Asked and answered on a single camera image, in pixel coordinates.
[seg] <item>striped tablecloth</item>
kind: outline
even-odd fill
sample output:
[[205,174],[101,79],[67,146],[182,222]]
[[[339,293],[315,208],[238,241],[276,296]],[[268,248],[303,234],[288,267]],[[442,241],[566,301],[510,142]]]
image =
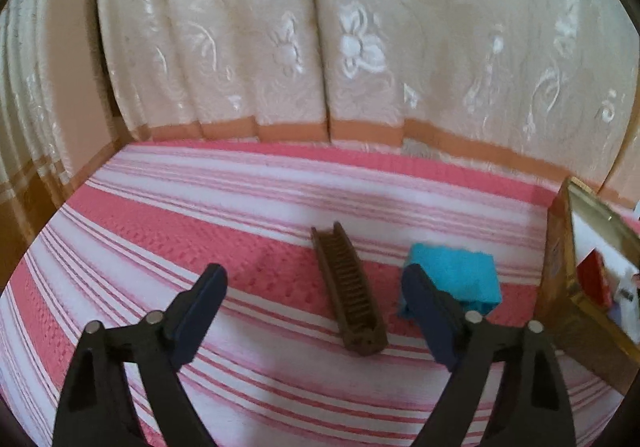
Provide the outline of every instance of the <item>striped tablecloth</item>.
[[[416,241],[493,254],[499,323],[532,315],[553,193],[404,156],[303,146],[175,142],[128,146],[47,224],[0,299],[0,388],[38,445],[84,325],[164,309],[210,262],[229,291],[180,373],[221,447],[409,445],[444,388],[417,327],[396,317],[399,267]],[[310,242],[339,220],[388,325],[389,347],[342,348]],[[621,397],[559,353],[578,445]],[[140,376],[127,366],[145,434],[162,445]],[[495,366],[466,444],[478,443]]]

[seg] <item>turquoise object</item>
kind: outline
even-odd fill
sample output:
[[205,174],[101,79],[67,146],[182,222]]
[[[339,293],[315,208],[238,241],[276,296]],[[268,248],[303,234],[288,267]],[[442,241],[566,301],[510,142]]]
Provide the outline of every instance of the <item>turquoise object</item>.
[[[502,302],[492,255],[416,243],[409,250],[404,266],[413,263],[422,267],[438,290],[458,300],[465,311],[476,310],[487,315]],[[398,313],[412,317],[402,290]]]

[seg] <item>cardboard box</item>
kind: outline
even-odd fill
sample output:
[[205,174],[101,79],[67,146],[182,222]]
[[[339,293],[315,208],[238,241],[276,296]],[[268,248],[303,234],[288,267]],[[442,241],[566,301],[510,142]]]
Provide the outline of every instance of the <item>cardboard box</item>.
[[576,274],[574,221],[610,246],[620,261],[640,265],[640,239],[577,178],[568,178],[547,213],[545,263],[535,318],[556,347],[626,394],[640,367],[640,348],[582,292]]

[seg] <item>beige curtain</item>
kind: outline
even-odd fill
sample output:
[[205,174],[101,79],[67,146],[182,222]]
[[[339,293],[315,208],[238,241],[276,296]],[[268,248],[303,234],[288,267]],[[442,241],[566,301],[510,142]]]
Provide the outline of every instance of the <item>beige curtain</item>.
[[0,13],[0,287],[117,148],[95,20],[95,0],[9,0]]
[[318,0],[318,15],[332,140],[604,184],[638,80],[619,0]]
[[328,140],[313,0],[98,0],[134,136]]

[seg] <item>red object in box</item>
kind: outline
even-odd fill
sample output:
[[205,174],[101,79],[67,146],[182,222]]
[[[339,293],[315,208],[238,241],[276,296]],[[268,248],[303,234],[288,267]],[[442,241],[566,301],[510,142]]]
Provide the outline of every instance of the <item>red object in box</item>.
[[613,301],[602,254],[595,249],[591,250],[576,271],[578,282],[586,296],[605,310],[611,308]]

